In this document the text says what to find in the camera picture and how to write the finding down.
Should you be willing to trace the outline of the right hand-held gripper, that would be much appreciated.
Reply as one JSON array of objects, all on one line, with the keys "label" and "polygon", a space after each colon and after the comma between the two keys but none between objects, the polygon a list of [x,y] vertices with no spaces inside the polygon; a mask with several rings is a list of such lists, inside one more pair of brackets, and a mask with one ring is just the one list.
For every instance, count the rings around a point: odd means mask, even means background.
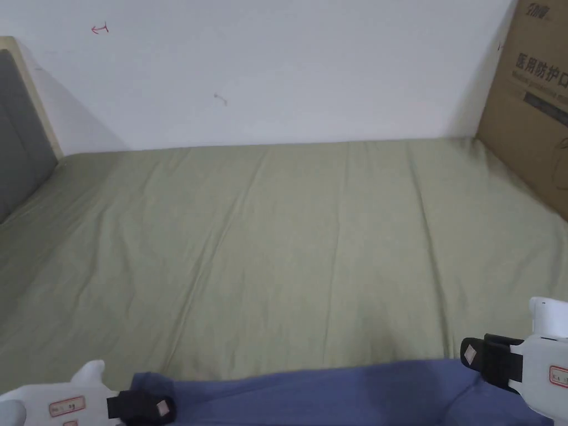
[{"label": "right hand-held gripper", "polygon": [[483,379],[522,397],[533,411],[567,425],[567,302],[533,297],[532,333],[522,341],[487,334],[460,344],[460,361]]}]

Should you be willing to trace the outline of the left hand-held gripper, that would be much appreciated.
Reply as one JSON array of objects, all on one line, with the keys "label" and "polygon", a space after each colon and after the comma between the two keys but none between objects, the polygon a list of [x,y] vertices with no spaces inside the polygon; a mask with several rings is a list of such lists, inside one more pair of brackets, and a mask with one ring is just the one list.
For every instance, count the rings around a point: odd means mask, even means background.
[{"label": "left hand-held gripper", "polygon": [[[118,395],[103,383],[105,363],[87,362],[69,382],[30,384],[1,395],[1,425],[124,425],[111,419],[107,400]],[[130,393],[128,420],[176,420],[168,395]]]}]

